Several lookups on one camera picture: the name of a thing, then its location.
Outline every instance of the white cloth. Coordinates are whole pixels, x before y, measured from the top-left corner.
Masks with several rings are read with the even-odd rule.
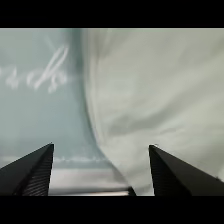
[[[224,30],[84,30],[86,95],[101,150],[153,195],[148,145],[224,179]]]

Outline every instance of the wrinkled fabric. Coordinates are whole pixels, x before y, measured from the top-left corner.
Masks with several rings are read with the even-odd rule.
[[[224,30],[84,30],[98,146],[137,195],[153,195],[148,145],[224,179]]]

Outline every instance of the white fabric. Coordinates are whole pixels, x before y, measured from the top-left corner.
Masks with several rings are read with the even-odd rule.
[[[138,195],[153,195],[148,145],[224,179],[224,30],[84,31],[98,145]]]

